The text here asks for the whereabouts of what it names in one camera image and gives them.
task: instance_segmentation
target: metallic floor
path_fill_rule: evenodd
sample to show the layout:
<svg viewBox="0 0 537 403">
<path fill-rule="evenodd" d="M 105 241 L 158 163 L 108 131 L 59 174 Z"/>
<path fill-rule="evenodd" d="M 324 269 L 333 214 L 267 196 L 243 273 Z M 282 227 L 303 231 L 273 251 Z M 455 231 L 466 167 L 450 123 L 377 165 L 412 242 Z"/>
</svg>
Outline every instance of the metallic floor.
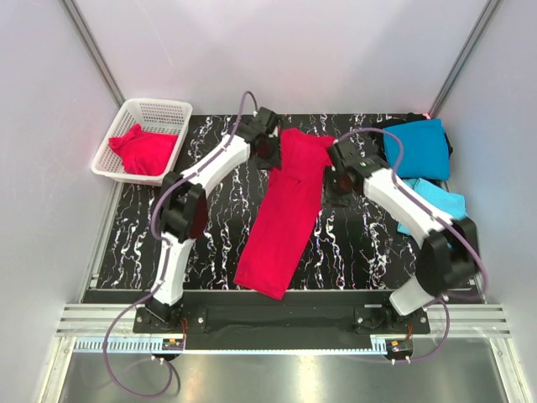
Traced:
<svg viewBox="0 0 537 403">
<path fill-rule="evenodd" d="M 415 356 L 430 351 L 416 340 Z M 137 354 L 111 355 L 126 386 L 155 393 L 168 379 L 156 363 Z M 431 360 L 416 364 L 371 364 L 342 356 L 184 355 L 173 361 L 180 377 L 158 402 L 435 402 L 496 403 L 507 398 L 486 339 L 451 339 Z M 65 403 L 146 401 L 125 394 L 109 380 L 102 356 L 75 353 L 60 401 Z"/>
</svg>

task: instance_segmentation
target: blue cloth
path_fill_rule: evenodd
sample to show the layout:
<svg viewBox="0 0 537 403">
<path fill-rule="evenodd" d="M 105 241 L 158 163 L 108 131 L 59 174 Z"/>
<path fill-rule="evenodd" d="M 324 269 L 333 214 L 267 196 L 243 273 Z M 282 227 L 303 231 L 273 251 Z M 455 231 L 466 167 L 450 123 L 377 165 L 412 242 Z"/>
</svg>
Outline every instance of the blue cloth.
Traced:
<svg viewBox="0 0 537 403">
<path fill-rule="evenodd" d="M 463 195 L 445 191 L 425 179 L 411 179 L 405 181 L 405 183 L 412 187 L 416 193 L 426 199 L 430 204 L 443 212 L 451 214 L 456 220 L 463 219 L 467 216 Z M 409 230 L 401 223 L 397 226 L 397 230 L 400 233 L 410 235 Z"/>
<path fill-rule="evenodd" d="M 450 155 L 445 130 L 440 119 L 399 124 L 386 128 L 403 143 L 404 157 L 397 175 L 401 178 L 427 178 L 447 181 L 450 178 Z M 384 135 L 389 166 L 399 156 L 397 142 Z"/>
</svg>

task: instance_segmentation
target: gray wall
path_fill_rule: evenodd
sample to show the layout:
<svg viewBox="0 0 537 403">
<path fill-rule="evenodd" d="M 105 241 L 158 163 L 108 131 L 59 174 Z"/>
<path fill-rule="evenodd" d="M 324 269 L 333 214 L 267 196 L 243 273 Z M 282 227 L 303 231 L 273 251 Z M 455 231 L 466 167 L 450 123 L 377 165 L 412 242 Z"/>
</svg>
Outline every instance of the gray wall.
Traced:
<svg viewBox="0 0 537 403">
<path fill-rule="evenodd" d="M 0 12 L 0 394 L 33 401 L 81 291 L 111 183 L 91 158 L 116 108 L 60 2 Z"/>
<path fill-rule="evenodd" d="M 467 196 L 490 271 L 537 396 L 537 2 L 506 1 L 441 118 L 455 152 L 452 187 Z"/>
<path fill-rule="evenodd" d="M 427 111 L 485 0 L 77 0 L 125 97 Z"/>
</svg>

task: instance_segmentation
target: plastic basket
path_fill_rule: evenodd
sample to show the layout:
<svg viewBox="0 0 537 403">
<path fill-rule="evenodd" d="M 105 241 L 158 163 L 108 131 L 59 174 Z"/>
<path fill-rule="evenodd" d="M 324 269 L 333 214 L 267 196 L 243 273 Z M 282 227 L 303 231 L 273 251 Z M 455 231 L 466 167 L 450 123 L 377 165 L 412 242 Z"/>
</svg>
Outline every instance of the plastic basket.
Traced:
<svg viewBox="0 0 537 403">
<path fill-rule="evenodd" d="M 191 114 L 192 105 L 186 102 L 153 98 L 127 100 L 117 113 L 106 137 L 102 140 L 101 146 L 91 164 L 91 170 L 97 175 L 104 175 L 118 182 L 161 186 L 164 176 L 174 169 L 181 146 L 185 142 Z M 142 129 L 148 132 L 179 137 L 175 142 L 175 147 L 169 157 L 166 169 L 161 175 L 134 175 L 125 172 L 121 158 L 108 146 L 109 138 L 123 136 L 136 123 L 139 123 Z"/>
</svg>

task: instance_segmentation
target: red cloth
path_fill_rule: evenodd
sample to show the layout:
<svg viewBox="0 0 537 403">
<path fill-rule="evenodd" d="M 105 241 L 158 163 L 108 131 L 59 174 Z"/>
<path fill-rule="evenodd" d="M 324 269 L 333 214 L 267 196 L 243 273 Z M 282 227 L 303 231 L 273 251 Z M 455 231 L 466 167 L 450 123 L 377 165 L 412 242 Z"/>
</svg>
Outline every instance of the red cloth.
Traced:
<svg viewBox="0 0 537 403">
<path fill-rule="evenodd" d="M 326 148 L 333 137 L 316 137 L 296 128 L 282 132 L 282 170 L 272 169 L 268 190 L 234 282 L 281 300 L 321 210 Z"/>
<path fill-rule="evenodd" d="M 177 136 L 144 132 L 135 124 L 123 137 L 109 139 L 108 145 L 121 157 L 125 172 L 158 176 L 166 169 L 176 141 Z"/>
</svg>

